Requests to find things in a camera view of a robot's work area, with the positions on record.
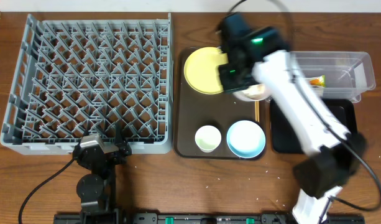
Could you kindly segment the food wrapper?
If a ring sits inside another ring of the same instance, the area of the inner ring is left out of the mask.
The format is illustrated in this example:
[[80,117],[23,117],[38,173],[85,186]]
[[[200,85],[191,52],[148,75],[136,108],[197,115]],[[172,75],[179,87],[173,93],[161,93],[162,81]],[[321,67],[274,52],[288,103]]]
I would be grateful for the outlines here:
[[323,88],[326,86],[326,76],[325,75],[321,75],[318,77],[309,77],[309,78],[306,78],[306,80],[312,86],[323,87]]

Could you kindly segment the light blue bowl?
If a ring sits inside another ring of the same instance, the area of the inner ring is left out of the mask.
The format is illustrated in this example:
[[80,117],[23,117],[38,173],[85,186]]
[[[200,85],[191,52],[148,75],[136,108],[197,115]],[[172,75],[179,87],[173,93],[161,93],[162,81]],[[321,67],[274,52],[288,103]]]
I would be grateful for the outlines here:
[[240,120],[228,129],[226,142],[228,148],[237,157],[251,159],[262,155],[266,137],[263,129],[256,122]]

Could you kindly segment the pale green cup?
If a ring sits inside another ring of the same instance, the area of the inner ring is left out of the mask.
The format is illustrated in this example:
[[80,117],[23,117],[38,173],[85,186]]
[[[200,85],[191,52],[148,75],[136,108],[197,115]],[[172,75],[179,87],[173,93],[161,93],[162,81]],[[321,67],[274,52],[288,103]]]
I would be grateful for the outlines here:
[[195,133],[195,143],[205,153],[213,152],[220,145],[221,140],[221,132],[211,125],[202,126]]

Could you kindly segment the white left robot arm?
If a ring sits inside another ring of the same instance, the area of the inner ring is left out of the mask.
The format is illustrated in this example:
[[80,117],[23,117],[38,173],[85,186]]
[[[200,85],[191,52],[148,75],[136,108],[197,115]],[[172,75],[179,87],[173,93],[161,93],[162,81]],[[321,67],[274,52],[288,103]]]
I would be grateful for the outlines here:
[[123,211],[116,205],[116,166],[123,165],[132,149],[115,125],[112,144],[105,144],[98,134],[86,134],[75,146],[73,158],[89,170],[77,183],[81,200],[81,223],[124,223]]

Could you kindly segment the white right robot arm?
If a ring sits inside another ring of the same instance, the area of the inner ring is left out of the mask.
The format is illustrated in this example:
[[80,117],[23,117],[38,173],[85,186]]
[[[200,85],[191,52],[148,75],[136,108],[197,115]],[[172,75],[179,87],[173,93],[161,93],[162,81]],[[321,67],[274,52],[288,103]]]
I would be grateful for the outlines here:
[[308,156],[293,168],[301,188],[293,217],[298,223],[324,222],[328,207],[362,162],[365,138],[351,133],[316,95],[278,30],[253,30],[239,13],[225,16],[217,30],[228,59],[218,67],[223,90],[239,93],[265,85]]

